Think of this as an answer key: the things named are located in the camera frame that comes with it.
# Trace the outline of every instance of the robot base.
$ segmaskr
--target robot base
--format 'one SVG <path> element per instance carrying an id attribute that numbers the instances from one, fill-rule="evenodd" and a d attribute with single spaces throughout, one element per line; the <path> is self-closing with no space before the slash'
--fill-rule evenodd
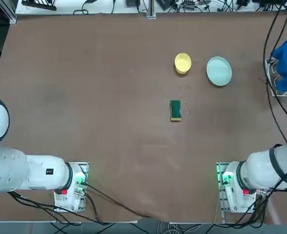
<path id="1" fill-rule="evenodd" d="M 237 179 L 237 167 L 239 162 L 231 162 L 223 173 L 222 180 L 225 188 L 229 211 L 233 213 L 245 213 L 256 199 L 256 193 L 248 194 L 242 190 Z"/>
<path id="2" fill-rule="evenodd" d="M 54 192 L 55 206 L 62 207 L 64 209 L 81 212 L 86 207 L 86 197 L 84 196 L 87 188 L 81 185 L 81 182 L 87 182 L 88 178 L 88 162 L 69 162 L 72 171 L 73 178 L 71 185 L 67 191 L 63 191 L 62 194 Z M 55 209 L 57 212 L 67 212 L 60 209 Z"/>

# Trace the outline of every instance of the metal frame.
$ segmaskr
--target metal frame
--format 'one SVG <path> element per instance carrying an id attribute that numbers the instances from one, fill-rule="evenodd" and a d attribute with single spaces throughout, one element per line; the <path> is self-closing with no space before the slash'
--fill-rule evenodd
<path id="1" fill-rule="evenodd" d="M 15 24 L 17 22 L 17 15 L 15 13 L 16 10 L 9 1 L 10 0 L 0 0 L 0 9 L 9 20 L 9 23 Z"/>
<path id="2" fill-rule="evenodd" d="M 275 59 L 275 58 L 271 58 L 271 59 L 265 59 L 265 67 L 266 67 L 266 72 L 267 72 L 267 76 L 269 78 L 269 82 L 272 86 L 272 88 L 274 89 L 274 91 L 272 89 L 270 89 L 271 91 L 271 95 L 277 96 L 277 97 L 287 97 L 287 91 L 285 92 L 279 92 L 277 90 L 277 86 L 276 86 L 276 82 L 282 79 L 282 76 L 280 76 L 277 71 L 277 64 L 279 63 L 279 60 Z"/>
<path id="3" fill-rule="evenodd" d="M 149 8 L 146 14 L 147 19 L 156 19 L 157 13 L 154 11 L 154 0 L 149 0 Z"/>

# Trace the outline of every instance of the yellow bowl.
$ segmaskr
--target yellow bowl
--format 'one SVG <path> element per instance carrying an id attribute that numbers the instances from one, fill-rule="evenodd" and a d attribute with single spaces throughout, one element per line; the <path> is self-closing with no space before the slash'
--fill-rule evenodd
<path id="1" fill-rule="evenodd" d="M 191 68 L 191 58 L 188 54 L 180 53 L 175 57 L 175 68 L 180 74 L 186 74 Z"/>

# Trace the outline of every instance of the floor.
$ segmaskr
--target floor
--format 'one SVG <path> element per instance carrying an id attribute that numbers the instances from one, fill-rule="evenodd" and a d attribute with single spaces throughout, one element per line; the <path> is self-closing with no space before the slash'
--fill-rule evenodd
<path id="1" fill-rule="evenodd" d="M 137 224 L 138 227 L 141 227 L 149 234 L 157 233 L 158 221 L 154 219 L 142 219 Z M 188 228 L 190 225 L 181 225 L 183 229 Z M 194 233 L 204 234 L 207 229 L 210 227 L 210 224 L 205 224 L 201 226 Z M 163 224 L 163 233 L 166 232 L 167 223 Z M 70 226 L 64 229 L 67 234 L 95 234 L 96 232 L 103 229 L 98 224 L 95 223 L 83 223 L 81 226 Z M 0 233 L 1 234 L 11 234 L 13 232 L 19 234 L 53 234 L 57 230 L 50 223 L 0 223 Z M 264 225 L 259 229 L 253 229 L 251 227 L 246 227 L 243 229 L 222 229 L 222 228 L 213 228 L 209 233 L 210 234 L 280 234 L 287 233 L 287 226 L 273 226 L 273 225 Z M 102 232 L 104 234 L 140 234 L 144 233 L 143 231 L 135 228 L 134 226 L 126 223 L 118 223 L 113 227 Z"/>

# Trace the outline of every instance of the cable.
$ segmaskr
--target cable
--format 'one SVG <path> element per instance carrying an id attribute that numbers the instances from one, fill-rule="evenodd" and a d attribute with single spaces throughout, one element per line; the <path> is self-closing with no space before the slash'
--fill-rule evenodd
<path id="1" fill-rule="evenodd" d="M 100 220 L 99 215 L 98 215 L 97 210 L 96 210 L 95 203 L 94 203 L 93 199 L 91 199 L 90 195 L 85 194 L 85 197 L 88 198 L 88 200 L 90 201 L 91 205 L 93 206 L 94 213 L 95 213 L 95 216 L 96 216 L 97 221 L 98 221 L 99 223 L 101 223 L 102 225 L 104 225 L 104 226 L 105 226 L 105 225 L 109 225 L 110 223 L 103 223 L 103 222 Z"/>
<path id="2" fill-rule="evenodd" d="M 266 76 L 266 80 L 267 80 L 268 85 L 269 85 L 270 88 L 272 89 L 273 93 L 275 94 L 276 100 L 278 101 L 280 107 L 283 109 L 284 113 L 285 113 L 286 116 L 287 116 L 287 111 L 286 111 L 286 109 L 284 108 L 284 106 L 283 106 L 282 103 L 280 102 L 279 98 L 277 97 L 275 91 L 273 90 L 273 87 L 272 87 L 272 85 L 271 85 L 270 78 L 269 78 L 268 75 L 267 75 L 266 66 L 265 66 L 265 63 L 266 63 L 266 61 L 265 61 L 266 46 L 267 46 L 267 43 L 268 43 L 268 39 L 269 39 L 271 30 L 272 30 L 272 28 L 273 28 L 273 26 L 274 26 L 274 24 L 275 24 L 275 22 L 276 22 L 276 20 L 277 20 L 277 17 L 278 17 L 278 15 L 279 15 L 279 13 L 280 13 L 281 7 L 282 7 L 282 5 L 280 5 L 280 7 L 278 8 L 278 11 L 277 11 L 277 13 L 276 13 L 276 15 L 275 15 L 275 18 L 274 18 L 274 20 L 273 20 L 273 22 L 272 22 L 272 24 L 271 24 L 271 26 L 270 26 L 270 28 L 269 28 L 269 31 L 268 31 L 268 34 L 267 34 L 267 37 L 266 37 L 266 40 L 265 40 L 264 50 L 263 50 L 263 69 L 264 69 L 264 72 L 265 72 L 265 76 Z M 276 49 L 277 44 L 278 44 L 278 42 L 279 42 L 279 40 L 280 40 L 280 38 L 281 38 L 281 36 L 282 36 L 284 30 L 285 30 L 286 24 L 287 24 L 287 17 L 286 17 L 285 23 L 284 23 L 284 25 L 283 25 L 283 28 L 282 28 L 282 30 L 281 30 L 281 32 L 280 32 L 280 35 L 279 35 L 279 37 L 278 37 L 278 39 L 277 39 L 277 41 L 276 41 L 276 43 L 275 43 L 275 45 L 274 45 L 274 47 L 273 47 L 271 53 L 270 53 L 269 61 L 270 61 L 270 59 L 271 59 L 271 57 L 272 57 L 272 54 L 273 54 L 274 50 Z"/>
<path id="3" fill-rule="evenodd" d="M 287 144 L 287 138 L 286 138 L 285 134 L 283 133 L 283 131 L 281 130 L 281 127 L 280 127 L 280 125 L 277 122 L 276 116 L 275 116 L 274 111 L 273 111 L 272 106 L 271 106 L 270 97 L 269 97 L 269 91 L 268 91 L 268 83 L 266 84 L 266 92 L 267 92 L 267 99 L 268 99 L 268 104 L 269 104 L 271 115 L 272 115 L 272 117 L 273 117 L 273 119 L 274 119 L 274 121 L 275 121 L 275 123 L 277 125 L 277 128 L 278 128 L 281 136 L 283 137 L 283 139 L 285 140 L 285 142 Z"/>
<path id="4" fill-rule="evenodd" d="M 30 200 L 30 199 L 27 199 L 27 198 L 25 198 L 25 197 L 22 197 L 20 194 L 18 194 L 18 193 L 15 193 L 18 197 L 14 197 L 13 195 L 11 195 L 16 201 L 18 201 L 18 199 L 20 199 L 20 200 L 23 200 L 23 201 L 27 201 L 27 202 L 30 202 L 30 203 L 33 203 L 33 204 L 35 204 L 36 206 L 33 206 L 33 205 L 30 205 L 30 204 L 27 204 L 27 203 L 22 203 L 21 201 L 18 201 L 19 203 L 21 203 L 21 204 L 23 204 L 23 205 L 26 205 L 26 206 L 31 206 L 31 207 L 35 207 L 35 208 L 39 208 L 39 209 L 43 209 L 43 210 L 50 210 L 50 211 L 52 211 L 52 212 L 55 212 L 55 213 L 57 213 L 58 215 L 60 215 L 61 217 L 63 217 L 68 223 L 71 223 L 71 222 L 69 222 L 62 214 L 60 214 L 59 212 L 56 212 L 56 211 L 54 211 L 54 210 L 52 210 L 52 209 L 48 209 L 48 208 L 44 208 L 44 207 L 51 207 L 51 208 L 54 208 L 54 209 L 59 209 L 59 210 L 63 210 L 63 211 L 67 211 L 67 212 L 69 212 L 69 213 L 71 213 L 71 214 L 73 214 L 73 215 L 75 215 L 75 216 L 78 216 L 78 217 L 81 217 L 81 218 L 84 218 L 84 219 L 87 219 L 87 220 L 89 220 L 89 221 L 92 221 L 92 222 L 95 222 L 95 223 L 98 223 L 98 224 L 101 224 L 101 223 L 99 223 L 98 221 L 96 221 L 96 220 L 93 220 L 93 219 L 91 219 L 91 218 L 88 218 L 88 217 L 86 217 L 86 216 L 84 216 L 84 215 L 80 215 L 80 214 L 78 214 L 78 213 L 75 213 L 75 212 L 73 212 L 73 211 L 71 211 L 71 210 L 68 210 L 68 209 L 65 209 L 65 208 L 63 208 L 63 207 L 59 207 L 59 206 L 55 206 L 55 205 L 48 205 L 48 204 L 43 204 L 43 203 L 39 203 L 39 202 L 35 202 L 35 201 L 33 201 L 33 200 Z"/>
<path id="5" fill-rule="evenodd" d="M 130 211 L 131 213 L 133 213 L 133 214 L 135 214 L 135 215 L 138 215 L 138 216 L 143 217 L 143 218 L 151 218 L 151 217 L 148 216 L 148 215 L 140 214 L 140 213 L 138 213 L 138 212 L 132 210 L 131 208 L 128 208 L 127 206 L 121 204 L 120 202 L 114 200 L 113 198 L 109 197 L 108 195 L 104 194 L 104 193 L 101 192 L 100 190 L 96 189 L 95 187 L 93 187 L 93 186 L 91 186 L 91 185 L 89 185 L 89 184 L 87 184 L 87 183 L 85 183 L 85 182 L 83 182 L 83 183 L 81 183 L 81 184 L 82 184 L 82 185 L 86 185 L 86 186 L 88 186 L 89 188 L 95 190 L 96 192 L 100 193 L 102 196 L 108 198 L 109 200 L 113 201 L 115 204 L 117 204 L 117 205 L 123 207 L 124 209 Z"/>
<path id="6" fill-rule="evenodd" d="M 100 230 L 99 232 L 96 232 L 96 233 L 94 233 L 94 234 L 100 234 L 100 233 L 104 232 L 105 230 L 111 228 L 114 224 L 115 224 L 115 223 L 112 223 L 111 225 L 105 227 L 104 229 L 102 229 L 102 230 Z"/>
<path id="7" fill-rule="evenodd" d="M 149 10 L 148 10 L 147 5 L 145 4 L 144 0 L 143 0 L 143 4 L 144 4 L 144 7 L 145 7 L 146 11 L 148 12 Z"/>
<path id="8" fill-rule="evenodd" d="M 133 223 L 130 223 L 130 225 L 132 225 L 132 226 L 134 226 L 134 227 L 138 228 L 140 231 L 142 231 L 142 232 L 144 232 L 144 233 L 146 233 L 146 234 L 150 234 L 150 233 L 149 233 L 149 232 L 147 232 L 146 230 L 144 230 L 144 229 L 142 229 L 142 228 L 138 227 L 137 225 L 135 225 L 135 224 L 133 224 Z"/>
<path id="9" fill-rule="evenodd" d="M 70 226 L 70 224 L 67 224 L 67 225 L 65 225 L 64 227 L 62 227 L 62 228 L 58 228 L 56 225 L 54 225 L 53 223 L 50 223 L 52 226 L 54 226 L 58 231 L 56 231 L 54 234 L 57 234 L 58 232 L 62 232 L 62 233 L 64 233 L 64 234 L 68 234 L 68 233 L 66 233 L 65 231 L 63 231 L 63 229 L 64 228 L 66 228 L 66 227 L 68 227 L 68 226 Z"/>
<path id="10" fill-rule="evenodd" d="M 206 5 L 206 8 L 208 9 L 208 11 L 211 12 L 211 11 L 210 11 L 210 6 L 207 4 L 206 0 L 203 0 L 203 2 L 204 2 L 204 4 Z"/>
<path id="11" fill-rule="evenodd" d="M 22 204 L 22 205 L 25 205 L 25 206 L 29 206 L 29 207 L 33 207 L 33 208 L 37 208 L 37 209 L 42 209 L 44 210 L 45 212 L 47 212 L 50 216 L 52 216 L 55 220 L 57 220 L 59 223 L 62 223 L 57 217 L 55 217 L 53 214 L 49 213 L 48 211 L 51 211 L 51 212 L 54 212 L 54 213 L 57 213 L 58 215 L 60 215 L 66 222 L 70 223 L 70 221 L 68 221 L 62 214 L 52 210 L 52 209 L 49 209 L 49 208 L 43 208 L 43 207 L 40 207 L 38 205 L 34 206 L 34 205 L 30 205 L 28 203 L 25 203 L 25 202 L 22 202 L 22 201 L 19 201 L 17 197 L 15 197 L 12 193 L 14 192 L 9 192 L 8 194 L 10 194 L 13 199 L 15 201 L 17 201 L 18 203 Z"/>
<path id="12" fill-rule="evenodd" d="M 111 11 L 111 14 L 113 14 L 113 11 L 114 11 L 114 7 L 115 7 L 115 1 L 116 0 L 113 0 L 113 7 L 112 7 L 112 11 Z"/>
<path id="13" fill-rule="evenodd" d="M 201 11 L 201 13 L 203 13 L 203 11 L 201 10 L 200 7 L 198 7 L 198 6 L 194 6 L 194 7 L 197 8 L 197 9 L 199 9 L 199 10 Z"/>
<path id="14" fill-rule="evenodd" d="M 76 12 L 81 12 L 83 15 L 88 15 L 89 12 L 88 12 L 86 9 L 84 9 L 84 5 L 87 4 L 88 1 L 89 1 L 89 0 L 86 0 L 86 1 L 83 3 L 81 10 L 75 10 L 75 11 L 73 11 L 73 15 L 75 15 Z"/>
<path id="15" fill-rule="evenodd" d="M 226 3 L 226 1 L 221 1 L 221 0 L 216 0 L 216 1 L 219 1 L 221 3 L 225 3 L 225 5 L 227 6 L 227 8 L 229 9 L 229 11 L 233 11 L 231 10 L 231 7 Z"/>

